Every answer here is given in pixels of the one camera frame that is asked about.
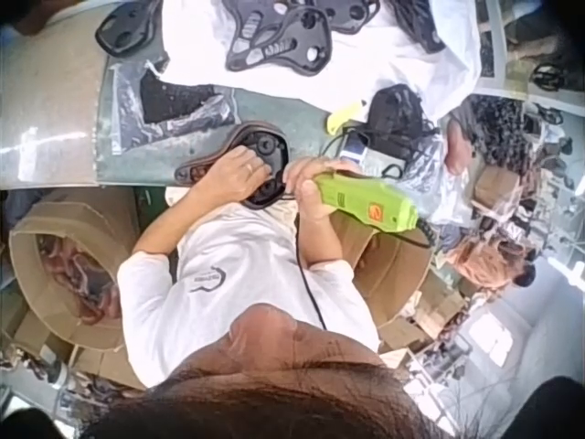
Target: logo on shirt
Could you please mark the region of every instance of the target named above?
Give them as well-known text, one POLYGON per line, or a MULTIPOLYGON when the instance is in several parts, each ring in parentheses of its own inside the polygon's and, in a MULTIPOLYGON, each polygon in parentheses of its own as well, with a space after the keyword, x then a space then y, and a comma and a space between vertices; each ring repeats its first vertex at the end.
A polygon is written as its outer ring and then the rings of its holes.
POLYGON ((189 293, 196 293, 197 291, 209 293, 217 290, 225 281, 226 272, 218 267, 211 267, 206 272, 197 274, 193 278, 194 286, 189 290, 189 293))

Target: shelf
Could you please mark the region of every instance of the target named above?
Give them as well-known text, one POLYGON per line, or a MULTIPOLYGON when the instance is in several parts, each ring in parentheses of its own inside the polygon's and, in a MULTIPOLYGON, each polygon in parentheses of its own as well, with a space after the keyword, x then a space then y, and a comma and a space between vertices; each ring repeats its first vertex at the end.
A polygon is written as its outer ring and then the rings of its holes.
POLYGON ((492 34, 494 77, 480 78, 475 87, 475 92, 489 96, 534 102, 545 107, 556 108, 563 112, 585 117, 585 92, 569 90, 543 91, 529 80, 512 80, 506 77, 507 43, 502 21, 502 8, 499 2, 486 2, 485 5, 492 34))

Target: yellow object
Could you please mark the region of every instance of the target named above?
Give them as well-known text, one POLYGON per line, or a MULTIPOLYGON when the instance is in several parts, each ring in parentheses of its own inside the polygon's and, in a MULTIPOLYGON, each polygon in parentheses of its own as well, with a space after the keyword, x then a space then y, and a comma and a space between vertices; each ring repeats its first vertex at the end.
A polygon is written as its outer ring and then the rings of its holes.
POLYGON ((366 105, 365 101, 354 102, 341 110, 332 112, 327 118, 327 133, 329 135, 336 135, 339 128, 341 128, 344 123, 354 119, 362 108, 364 108, 364 105, 366 105))

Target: white cloth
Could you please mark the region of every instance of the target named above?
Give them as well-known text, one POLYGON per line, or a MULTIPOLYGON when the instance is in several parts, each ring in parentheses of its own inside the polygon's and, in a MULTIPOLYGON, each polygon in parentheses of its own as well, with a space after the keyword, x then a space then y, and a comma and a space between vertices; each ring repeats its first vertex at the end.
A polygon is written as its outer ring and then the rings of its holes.
MULTIPOLYGON (((296 263, 294 242, 264 212, 238 206, 179 243, 177 282, 168 260, 136 253, 118 272, 128 358, 152 387, 191 353, 215 342, 244 310, 265 303, 320 327, 296 263)), ((327 329, 377 351, 376 326, 345 261, 305 270, 327 329)))
POLYGON ((331 61, 309 78, 272 64, 226 70, 236 25, 221 0, 165 0, 163 41, 170 62, 162 79, 301 99, 328 112, 364 100, 367 106, 357 116, 361 121, 378 90, 405 83, 420 95, 430 120, 437 121, 473 92, 481 72, 480 40, 474 0, 431 0, 431 8, 447 45, 442 52, 430 55, 413 43, 382 1, 358 34, 333 33, 331 61))
POLYGON ((565 130, 561 126, 551 125, 550 123, 544 122, 544 143, 545 144, 557 144, 560 139, 566 137, 565 130))

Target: right hand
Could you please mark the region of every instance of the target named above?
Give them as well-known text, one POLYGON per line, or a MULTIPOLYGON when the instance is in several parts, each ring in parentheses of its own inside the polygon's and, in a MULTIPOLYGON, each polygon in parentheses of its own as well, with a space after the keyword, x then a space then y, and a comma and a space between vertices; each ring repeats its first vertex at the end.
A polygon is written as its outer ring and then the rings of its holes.
POLYGON ((359 166, 353 162, 327 157, 305 157, 291 162, 282 175, 286 192, 294 194, 299 203, 302 219, 319 221, 331 215, 335 208, 323 204, 319 188, 313 178, 319 174, 335 171, 360 173, 359 166))
POLYGON ((252 195, 271 176, 271 168, 246 146, 224 154, 191 189, 215 204, 238 203, 252 195))

